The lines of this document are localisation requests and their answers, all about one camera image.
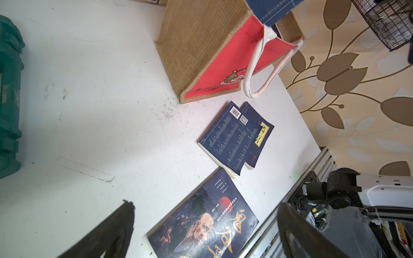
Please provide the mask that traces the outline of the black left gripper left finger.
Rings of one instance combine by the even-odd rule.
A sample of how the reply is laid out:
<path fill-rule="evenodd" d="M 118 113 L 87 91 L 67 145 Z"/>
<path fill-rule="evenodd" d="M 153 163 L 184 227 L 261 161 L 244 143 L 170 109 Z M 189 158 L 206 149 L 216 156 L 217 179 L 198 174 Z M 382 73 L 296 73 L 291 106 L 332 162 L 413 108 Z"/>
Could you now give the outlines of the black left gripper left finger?
<path fill-rule="evenodd" d="M 135 218 L 132 202 L 124 201 L 110 216 L 60 255 L 61 258 L 124 258 Z"/>

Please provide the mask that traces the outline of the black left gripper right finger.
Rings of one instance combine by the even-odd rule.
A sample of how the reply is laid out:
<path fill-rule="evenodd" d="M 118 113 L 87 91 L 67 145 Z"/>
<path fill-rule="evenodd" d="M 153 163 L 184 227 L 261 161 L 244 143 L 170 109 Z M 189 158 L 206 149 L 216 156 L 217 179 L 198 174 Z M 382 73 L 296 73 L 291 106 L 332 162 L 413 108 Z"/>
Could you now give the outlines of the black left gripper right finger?
<path fill-rule="evenodd" d="M 348 257 L 287 203 L 279 204 L 277 225 L 288 258 Z"/>

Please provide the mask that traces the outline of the navy book with yellow label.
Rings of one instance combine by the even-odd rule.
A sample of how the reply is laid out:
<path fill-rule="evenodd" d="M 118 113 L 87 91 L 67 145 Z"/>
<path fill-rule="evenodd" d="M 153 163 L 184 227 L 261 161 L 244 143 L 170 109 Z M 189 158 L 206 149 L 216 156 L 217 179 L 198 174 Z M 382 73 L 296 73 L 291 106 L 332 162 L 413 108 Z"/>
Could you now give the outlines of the navy book with yellow label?
<path fill-rule="evenodd" d="M 303 0 L 247 0 L 246 2 L 263 25 L 272 26 Z"/>

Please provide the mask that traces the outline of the dark book large white characters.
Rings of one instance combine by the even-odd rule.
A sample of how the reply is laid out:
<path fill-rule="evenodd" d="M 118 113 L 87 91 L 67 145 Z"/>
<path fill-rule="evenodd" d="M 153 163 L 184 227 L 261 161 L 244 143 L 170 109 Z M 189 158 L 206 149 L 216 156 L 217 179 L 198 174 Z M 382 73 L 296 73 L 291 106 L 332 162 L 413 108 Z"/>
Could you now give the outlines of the dark book large white characters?
<path fill-rule="evenodd" d="M 221 168 L 148 240 L 159 258 L 236 258 L 258 223 Z"/>

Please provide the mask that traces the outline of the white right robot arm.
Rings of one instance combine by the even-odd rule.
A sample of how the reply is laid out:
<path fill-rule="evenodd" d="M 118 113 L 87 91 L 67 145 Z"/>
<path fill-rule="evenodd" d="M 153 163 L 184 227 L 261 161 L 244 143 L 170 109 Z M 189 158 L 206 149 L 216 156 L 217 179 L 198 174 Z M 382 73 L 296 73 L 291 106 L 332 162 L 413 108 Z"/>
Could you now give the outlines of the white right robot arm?
<path fill-rule="evenodd" d="M 310 171 L 289 203 L 302 216 L 319 205 L 340 210 L 357 208 L 371 220 L 411 223 L 413 179 L 407 176 L 361 174 L 349 168 L 330 172 L 325 181 Z"/>

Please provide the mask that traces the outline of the red and burlap canvas bag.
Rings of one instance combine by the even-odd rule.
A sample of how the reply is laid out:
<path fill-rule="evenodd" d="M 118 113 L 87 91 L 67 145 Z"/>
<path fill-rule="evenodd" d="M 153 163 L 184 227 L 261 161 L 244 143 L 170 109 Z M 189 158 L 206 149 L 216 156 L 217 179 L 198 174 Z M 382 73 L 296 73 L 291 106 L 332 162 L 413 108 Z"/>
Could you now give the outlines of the red and burlap canvas bag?
<path fill-rule="evenodd" d="M 181 104 L 261 96 L 304 42 L 292 11 L 272 26 L 246 1 L 167 1 L 157 50 Z"/>

